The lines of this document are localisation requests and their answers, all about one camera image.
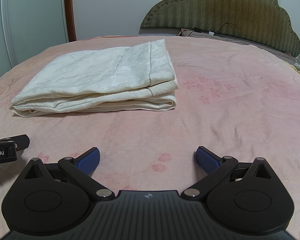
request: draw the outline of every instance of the mattress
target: mattress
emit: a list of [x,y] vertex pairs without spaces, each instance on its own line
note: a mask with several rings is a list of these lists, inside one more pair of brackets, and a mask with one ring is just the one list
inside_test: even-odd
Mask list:
[[0,78],[0,138],[27,134],[18,160],[0,164],[0,237],[9,231],[2,200],[33,157],[56,163],[98,147],[92,177],[115,193],[186,189],[206,174],[194,161],[200,145],[240,162],[267,159],[290,193],[287,228],[300,239],[300,75],[253,45],[165,37],[178,77],[177,106],[164,112],[118,111],[19,117],[10,101],[47,63],[78,50],[134,46],[162,37],[109,37],[51,47]]

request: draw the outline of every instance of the metal pin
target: metal pin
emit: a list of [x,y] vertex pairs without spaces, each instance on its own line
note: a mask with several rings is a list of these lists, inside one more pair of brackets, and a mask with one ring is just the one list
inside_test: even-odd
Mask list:
[[107,188],[103,188],[103,189],[97,190],[96,194],[99,197],[109,197],[112,194],[112,191]]
[[196,188],[188,188],[183,193],[189,197],[196,197],[197,195],[200,194],[200,191],[197,190]]

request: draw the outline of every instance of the headboard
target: headboard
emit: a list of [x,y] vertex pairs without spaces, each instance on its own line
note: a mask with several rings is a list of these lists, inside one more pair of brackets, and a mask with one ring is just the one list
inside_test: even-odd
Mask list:
[[140,28],[199,28],[300,53],[300,40],[278,0],[163,0],[146,14]]

